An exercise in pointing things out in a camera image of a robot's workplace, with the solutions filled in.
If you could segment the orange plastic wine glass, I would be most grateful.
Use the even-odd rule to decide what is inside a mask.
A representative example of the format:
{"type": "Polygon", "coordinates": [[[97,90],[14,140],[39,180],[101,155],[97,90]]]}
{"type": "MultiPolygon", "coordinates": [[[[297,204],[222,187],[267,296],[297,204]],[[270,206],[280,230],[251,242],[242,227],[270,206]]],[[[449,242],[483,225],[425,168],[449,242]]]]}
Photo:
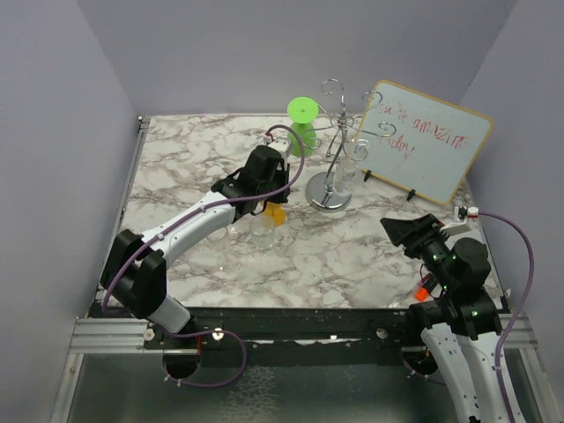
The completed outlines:
{"type": "Polygon", "coordinates": [[[265,202],[264,205],[264,214],[273,219],[275,227],[279,227],[285,223],[286,211],[281,204],[265,202]]]}

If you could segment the green plastic wine glass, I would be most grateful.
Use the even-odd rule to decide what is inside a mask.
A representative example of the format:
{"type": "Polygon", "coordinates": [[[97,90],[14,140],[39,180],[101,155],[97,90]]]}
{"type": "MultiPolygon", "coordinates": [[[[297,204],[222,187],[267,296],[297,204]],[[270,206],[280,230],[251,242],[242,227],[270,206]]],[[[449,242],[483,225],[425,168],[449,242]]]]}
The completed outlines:
{"type": "Polygon", "coordinates": [[[313,125],[319,113],[316,101],[307,96],[296,97],[288,103],[286,112],[292,121],[291,128],[301,137],[304,144],[304,155],[311,155],[317,148],[313,125]]]}

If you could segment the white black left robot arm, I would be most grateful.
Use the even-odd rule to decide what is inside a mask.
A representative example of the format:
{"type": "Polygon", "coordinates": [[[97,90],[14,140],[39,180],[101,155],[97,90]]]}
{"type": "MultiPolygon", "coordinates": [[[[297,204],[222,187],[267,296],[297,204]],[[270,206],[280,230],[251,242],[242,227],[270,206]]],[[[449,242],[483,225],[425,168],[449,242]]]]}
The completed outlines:
{"type": "Polygon", "coordinates": [[[204,197],[167,223],[142,234],[129,229],[114,239],[100,278],[106,290],[101,306],[110,313],[110,299],[131,315],[164,328],[171,345],[182,348],[194,339],[190,312],[167,292],[167,270],[208,235],[255,212],[265,201],[283,204],[290,192],[292,146],[283,141],[259,145],[243,167],[215,182],[204,197]]]}

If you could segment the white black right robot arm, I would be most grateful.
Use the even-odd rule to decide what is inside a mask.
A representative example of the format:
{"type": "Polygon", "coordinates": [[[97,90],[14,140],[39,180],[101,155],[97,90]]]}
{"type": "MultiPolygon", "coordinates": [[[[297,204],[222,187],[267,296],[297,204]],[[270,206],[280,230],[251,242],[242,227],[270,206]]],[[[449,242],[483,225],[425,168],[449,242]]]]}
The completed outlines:
{"type": "Polygon", "coordinates": [[[523,422],[502,351],[512,326],[501,323],[484,288],[492,267],[485,243],[463,235],[476,207],[460,207],[444,225],[433,214],[417,219],[382,218],[391,243],[419,259],[442,292],[413,304],[406,337],[425,345],[435,360],[461,422],[523,422]]]}

